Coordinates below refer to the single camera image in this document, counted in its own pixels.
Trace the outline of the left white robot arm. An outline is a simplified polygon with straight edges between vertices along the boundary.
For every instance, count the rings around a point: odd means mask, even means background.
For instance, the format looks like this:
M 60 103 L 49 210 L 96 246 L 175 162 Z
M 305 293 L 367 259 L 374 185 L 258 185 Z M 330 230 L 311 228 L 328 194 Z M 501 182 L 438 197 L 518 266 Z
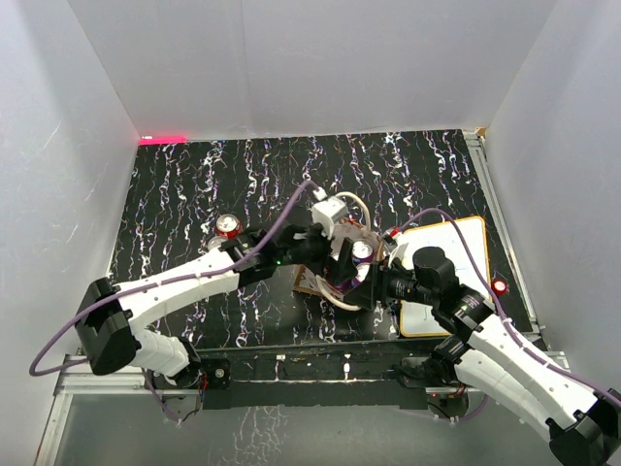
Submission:
M 201 358 L 188 339 L 165 336 L 150 325 L 215 295 L 270 278 L 285 265 L 326 271 L 336 230 L 320 223 L 288 225 L 275 239 L 248 229 L 197 259 L 155 276 L 113 284 L 92 282 L 79 306 L 75 329 L 91 372 L 107 376 L 127 366 L 158 373 L 175 387 L 198 382 Z

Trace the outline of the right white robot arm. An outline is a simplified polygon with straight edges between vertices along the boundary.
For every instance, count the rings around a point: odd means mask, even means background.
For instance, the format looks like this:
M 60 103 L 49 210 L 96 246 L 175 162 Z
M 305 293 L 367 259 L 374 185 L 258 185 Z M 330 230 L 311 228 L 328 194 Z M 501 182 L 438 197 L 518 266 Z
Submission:
M 373 261 L 367 247 L 340 262 L 352 281 L 347 303 L 430 307 L 449 334 L 427 361 L 440 383 L 493 398 L 536 430 L 563 465 L 606 465 L 619 450 L 619 392 L 562 368 L 517 332 L 499 304 L 460 283 L 442 249 L 417 250 L 411 268 L 397 257 Z

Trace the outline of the red cola can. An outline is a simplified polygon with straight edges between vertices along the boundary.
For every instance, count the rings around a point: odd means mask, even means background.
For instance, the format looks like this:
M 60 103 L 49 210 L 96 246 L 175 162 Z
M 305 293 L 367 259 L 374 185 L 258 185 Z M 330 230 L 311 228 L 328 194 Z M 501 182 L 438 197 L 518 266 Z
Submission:
M 241 231 L 241 222 L 232 214 L 221 215 L 216 220 L 215 231 L 218 236 L 222 236 L 227 239 L 234 238 Z

